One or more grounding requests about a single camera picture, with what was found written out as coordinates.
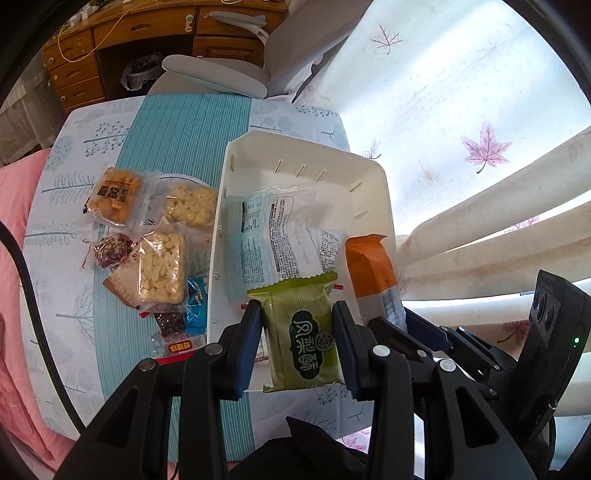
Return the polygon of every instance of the red label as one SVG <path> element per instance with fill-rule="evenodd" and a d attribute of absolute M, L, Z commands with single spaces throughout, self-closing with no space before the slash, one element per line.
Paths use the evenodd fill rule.
<path fill-rule="evenodd" d="M 180 353 L 193 348 L 193 344 L 190 340 L 181 340 L 180 342 L 172 343 L 168 346 L 170 353 Z"/>

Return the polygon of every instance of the desk drawer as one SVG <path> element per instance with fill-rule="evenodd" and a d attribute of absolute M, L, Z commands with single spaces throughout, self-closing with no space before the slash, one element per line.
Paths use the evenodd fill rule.
<path fill-rule="evenodd" d="M 77 61 L 76 63 L 66 63 L 51 72 L 51 81 L 53 88 L 61 88 L 81 82 L 82 80 L 96 77 L 99 74 L 99 68 L 96 64 L 96 57 L 90 55 L 88 58 Z"/>
<path fill-rule="evenodd" d="M 221 35 L 227 37 L 256 38 L 255 34 L 250 33 L 248 30 L 235 27 L 234 25 L 222 23 L 208 15 L 209 12 L 219 11 L 250 15 L 252 17 L 263 15 L 267 22 L 267 26 L 263 27 L 263 30 L 265 30 L 267 33 L 271 33 L 273 30 L 275 30 L 281 23 L 281 19 L 283 17 L 283 13 L 269 12 L 269 10 L 260 10 L 258 8 L 227 7 L 226 5 L 219 5 L 216 7 L 200 7 L 199 19 L 197 21 L 197 35 Z"/>
<path fill-rule="evenodd" d="M 78 103 L 84 103 L 105 96 L 100 77 L 92 77 L 68 85 L 67 87 L 58 90 L 57 94 L 60 97 L 61 105 L 64 109 Z"/>
<path fill-rule="evenodd" d="M 262 67 L 263 47 L 258 38 L 195 37 L 193 57 L 243 60 Z"/>
<path fill-rule="evenodd" d="M 92 34 L 90 28 L 72 35 L 71 37 L 67 37 L 64 40 L 60 39 L 61 52 L 68 60 L 75 60 L 82 55 L 86 55 L 92 50 L 92 46 Z M 67 63 L 67 61 L 62 58 L 57 43 L 46 49 L 43 54 L 45 55 L 46 66 L 49 71 Z"/>
<path fill-rule="evenodd" d="M 74 110 L 77 108 L 82 108 L 83 106 L 94 105 L 96 103 L 101 103 L 105 101 L 105 97 L 100 98 L 93 98 L 92 100 L 88 100 L 87 102 L 77 103 L 75 105 L 69 106 L 68 108 L 64 108 L 66 113 L 70 115 Z"/>
<path fill-rule="evenodd" d="M 111 20 L 95 27 L 95 42 L 97 45 L 106 37 L 105 41 L 100 43 L 99 48 L 143 38 L 192 35 L 195 23 L 195 7 L 161 8 L 125 16 L 109 33 L 116 22 L 117 20 Z M 187 23 L 189 23 L 189 32 L 186 31 Z"/>

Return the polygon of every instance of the wooden desk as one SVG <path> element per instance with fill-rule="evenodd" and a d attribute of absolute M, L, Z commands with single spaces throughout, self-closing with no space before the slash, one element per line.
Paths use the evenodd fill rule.
<path fill-rule="evenodd" d="M 110 32 L 118 19 L 127 13 Z M 116 0 L 106 8 L 57 34 L 43 47 L 51 82 L 66 112 L 105 100 L 133 95 L 119 83 L 130 60 L 159 51 L 194 57 L 244 60 L 262 67 L 263 44 L 250 32 L 208 16 L 211 11 L 264 15 L 271 33 L 285 18 L 283 2 L 242 0 Z M 97 50 L 83 60 L 95 47 Z"/>

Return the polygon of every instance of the teal striped table runner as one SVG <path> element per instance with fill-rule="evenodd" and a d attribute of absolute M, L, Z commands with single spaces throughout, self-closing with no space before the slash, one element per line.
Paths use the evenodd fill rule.
<path fill-rule="evenodd" d="M 197 177 L 218 187 L 226 144 L 248 131 L 251 99 L 239 95 L 178 93 L 147 96 L 132 124 L 117 166 Z M 142 358 L 150 356 L 150 336 L 158 329 L 102 285 L 96 270 L 94 309 L 96 356 L 103 395 L 108 398 Z M 177 460 L 180 402 L 173 402 L 168 458 Z M 228 461 L 254 450 L 248 395 L 222 403 Z"/>

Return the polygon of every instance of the blue candy wrapper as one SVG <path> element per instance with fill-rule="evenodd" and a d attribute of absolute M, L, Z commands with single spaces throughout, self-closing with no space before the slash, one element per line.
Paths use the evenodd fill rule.
<path fill-rule="evenodd" d="M 185 332 L 203 335 L 207 329 L 207 292 L 203 277 L 189 277 L 189 302 L 187 304 Z"/>

